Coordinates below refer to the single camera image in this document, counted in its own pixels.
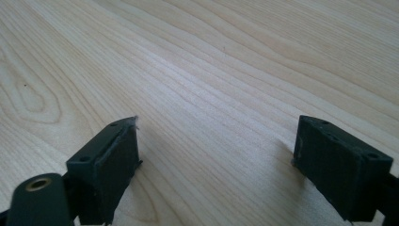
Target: wood grain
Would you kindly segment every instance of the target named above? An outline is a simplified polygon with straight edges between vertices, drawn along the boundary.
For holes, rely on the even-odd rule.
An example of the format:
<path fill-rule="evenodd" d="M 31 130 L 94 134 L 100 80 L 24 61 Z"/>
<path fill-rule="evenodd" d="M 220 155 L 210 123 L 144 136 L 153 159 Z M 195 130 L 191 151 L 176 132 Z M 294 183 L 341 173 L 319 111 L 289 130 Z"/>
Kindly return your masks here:
<path fill-rule="evenodd" d="M 1 1 L 0 209 L 138 115 L 114 225 L 349 225 L 290 165 L 297 120 L 399 175 L 398 59 L 396 0 Z"/>

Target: dark green plastic part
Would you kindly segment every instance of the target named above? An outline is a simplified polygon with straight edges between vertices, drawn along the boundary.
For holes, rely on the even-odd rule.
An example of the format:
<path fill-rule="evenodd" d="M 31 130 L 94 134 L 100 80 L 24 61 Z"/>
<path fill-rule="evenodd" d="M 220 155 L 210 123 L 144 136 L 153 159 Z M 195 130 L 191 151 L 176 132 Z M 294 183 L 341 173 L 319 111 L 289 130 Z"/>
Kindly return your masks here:
<path fill-rule="evenodd" d="M 7 226 L 71 225 L 61 175 L 42 174 L 21 183 L 14 191 Z"/>
<path fill-rule="evenodd" d="M 115 121 L 67 161 L 68 186 L 78 184 L 69 200 L 82 224 L 112 223 L 124 190 L 141 161 L 136 118 Z"/>
<path fill-rule="evenodd" d="M 293 164 L 343 219 L 373 220 L 392 161 L 328 121 L 299 118 Z"/>

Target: wooden surface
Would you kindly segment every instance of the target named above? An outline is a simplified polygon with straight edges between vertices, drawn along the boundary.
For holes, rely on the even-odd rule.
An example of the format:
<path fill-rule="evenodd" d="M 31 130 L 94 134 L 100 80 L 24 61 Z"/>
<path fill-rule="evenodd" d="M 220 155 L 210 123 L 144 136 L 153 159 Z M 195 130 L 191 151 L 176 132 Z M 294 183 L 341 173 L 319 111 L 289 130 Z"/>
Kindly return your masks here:
<path fill-rule="evenodd" d="M 397 0 L 1 1 L 0 210 L 138 115 L 114 225 L 350 225 L 290 165 L 297 120 L 399 175 L 398 59 Z"/>

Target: black plastic piece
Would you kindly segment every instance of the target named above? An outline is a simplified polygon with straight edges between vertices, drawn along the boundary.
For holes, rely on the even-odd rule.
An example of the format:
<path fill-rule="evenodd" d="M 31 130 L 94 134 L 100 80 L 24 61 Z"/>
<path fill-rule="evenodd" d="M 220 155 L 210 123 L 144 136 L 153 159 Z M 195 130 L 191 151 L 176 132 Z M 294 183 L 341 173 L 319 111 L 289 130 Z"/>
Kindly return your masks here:
<path fill-rule="evenodd" d="M 389 175 L 379 194 L 378 210 L 385 215 L 383 225 L 399 225 L 399 179 Z"/>
<path fill-rule="evenodd" d="M 47 173 L 21 183 L 12 197 L 7 225 L 72 225 L 61 175 Z"/>
<path fill-rule="evenodd" d="M 107 125 L 67 161 L 64 176 L 33 177 L 14 191 L 3 225 L 111 224 L 124 190 L 142 163 L 138 157 L 136 117 Z"/>
<path fill-rule="evenodd" d="M 136 118 L 115 121 L 67 161 L 71 212 L 82 224 L 112 223 L 124 190 L 141 161 Z"/>
<path fill-rule="evenodd" d="M 392 177 L 392 162 L 391 157 L 328 121 L 299 118 L 293 164 L 343 219 L 373 220 L 384 199 L 381 189 Z"/>

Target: screw hole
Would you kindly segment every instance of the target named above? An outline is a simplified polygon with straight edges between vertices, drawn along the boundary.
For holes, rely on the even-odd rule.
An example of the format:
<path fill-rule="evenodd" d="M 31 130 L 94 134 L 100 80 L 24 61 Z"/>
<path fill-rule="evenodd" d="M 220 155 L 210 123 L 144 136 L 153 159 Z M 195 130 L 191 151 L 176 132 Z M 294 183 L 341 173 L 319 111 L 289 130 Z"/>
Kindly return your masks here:
<path fill-rule="evenodd" d="M 369 156 L 371 158 L 378 158 L 378 155 L 375 153 L 368 153 L 367 156 Z"/>
<path fill-rule="evenodd" d="M 89 157 L 87 157 L 87 156 L 84 156 L 84 157 L 81 157 L 81 158 L 79 158 L 79 161 L 81 161 L 81 162 L 87 162 L 87 161 L 89 161 Z"/>
<path fill-rule="evenodd" d="M 26 190 L 29 192 L 41 190 L 51 184 L 51 179 L 48 177 L 39 178 L 26 186 Z"/>

